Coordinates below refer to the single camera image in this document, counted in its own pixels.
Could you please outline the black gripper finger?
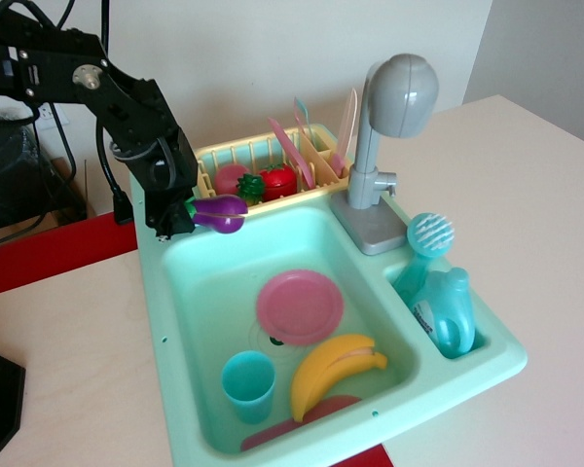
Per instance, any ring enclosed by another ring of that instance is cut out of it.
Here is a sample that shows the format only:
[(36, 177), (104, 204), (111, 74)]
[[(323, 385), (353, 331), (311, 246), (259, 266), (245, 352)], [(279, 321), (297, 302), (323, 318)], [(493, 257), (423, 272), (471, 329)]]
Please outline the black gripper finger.
[(181, 201), (157, 208), (154, 218), (158, 238), (168, 240), (176, 234), (191, 234), (195, 230), (189, 211)]

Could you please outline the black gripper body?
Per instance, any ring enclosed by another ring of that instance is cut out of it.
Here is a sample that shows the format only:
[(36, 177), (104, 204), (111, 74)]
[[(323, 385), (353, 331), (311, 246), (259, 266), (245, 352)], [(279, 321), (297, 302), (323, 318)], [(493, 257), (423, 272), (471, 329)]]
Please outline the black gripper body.
[(154, 228), (155, 210), (185, 202), (197, 185), (198, 163), (183, 130), (149, 145), (121, 152), (121, 161), (144, 192), (145, 224)]

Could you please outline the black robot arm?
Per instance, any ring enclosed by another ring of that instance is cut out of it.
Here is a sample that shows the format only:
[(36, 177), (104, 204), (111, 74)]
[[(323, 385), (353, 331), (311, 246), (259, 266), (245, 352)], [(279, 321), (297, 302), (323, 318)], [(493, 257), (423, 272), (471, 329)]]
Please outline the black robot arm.
[(192, 232), (185, 203), (198, 163), (157, 83), (117, 68), (96, 35), (63, 30), (33, 2), (22, 5), (27, 15), (0, 1), (0, 96), (33, 112), (43, 103), (86, 106), (142, 188), (147, 227), (159, 238)]

